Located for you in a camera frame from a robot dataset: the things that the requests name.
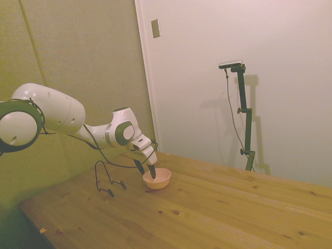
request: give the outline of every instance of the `black wire holder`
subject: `black wire holder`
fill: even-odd
[[[125,186],[125,184],[124,184],[123,181],[120,181],[120,182],[112,181],[112,180],[110,179],[110,176],[109,176],[109,173],[108,173],[108,171],[107,171],[107,168],[106,168],[105,163],[104,163],[103,161],[98,161],[98,162],[96,162],[95,165],[94,165],[94,171],[95,171],[95,184],[96,184],[96,186],[97,186],[98,191],[101,191],[101,190],[102,190],[102,191],[108,192],[112,197],[114,197],[114,194],[113,194],[113,192],[112,192],[110,189],[106,190],[106,189],[100,188],[100,187],[98,186],[97,164],[98,164],[99,162],[101,162],[101,163],[104,165],[104,168],[105,168],[105,171],[106,171],[106,173],[107,173],[107,176],[108,176],[109,182],[110,182],[111,184],[113,184],[113,183],[117,183],[117,184],[120,184],[124,189],[127,188],[127,187]]]

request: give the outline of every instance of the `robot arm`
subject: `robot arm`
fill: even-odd
[[[88,126],[85,109],[76,99],[57,90],[28,83],[21,85],[11,101],[0,102],[0,153],[29,147],[45,128],[85,141],[93,148],[125,146],[143,174],[146,160],[153,178],[157,156],[151,140],[139,129],[130,108],[113,111],[110,124]]]

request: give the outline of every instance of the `wooden table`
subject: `wooden table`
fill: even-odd
[[[332,248],[332,189],[158,153],[169,185],[148,189],[137,169],[102,164],[20,208],[54,248]],[[119,156],[115,163],[133,165]]]

